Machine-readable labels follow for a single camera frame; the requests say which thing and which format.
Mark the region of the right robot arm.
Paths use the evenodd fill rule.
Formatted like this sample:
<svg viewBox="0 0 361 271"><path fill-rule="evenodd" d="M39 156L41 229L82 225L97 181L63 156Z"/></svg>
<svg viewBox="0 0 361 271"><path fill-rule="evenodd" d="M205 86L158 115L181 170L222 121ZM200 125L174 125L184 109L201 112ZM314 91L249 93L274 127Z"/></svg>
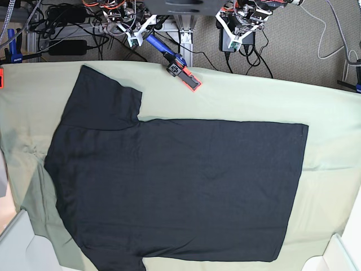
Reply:
<svg viewBox="0 0 361 271"><path fill-rule="evenodd" d="M144 1L82 1L88 8L102 11L107 26L105 32L111 36L135 37L157 24L157 15L146 7Z"/></svg>

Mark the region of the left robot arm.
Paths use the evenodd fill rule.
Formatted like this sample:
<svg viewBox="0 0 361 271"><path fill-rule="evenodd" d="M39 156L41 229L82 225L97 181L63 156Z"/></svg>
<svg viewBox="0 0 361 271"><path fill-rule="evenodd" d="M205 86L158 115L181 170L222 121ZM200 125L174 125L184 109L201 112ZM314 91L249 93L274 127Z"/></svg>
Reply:
<svg viewBox="0 0 361 271"><path fill-rule="evenodd" d="M227 1L216 14L217 23L225 27L227 34L240 37L248 32L261 31L277 8L285 8L287 5L300 6L302 3L302 0Z"/></svg>

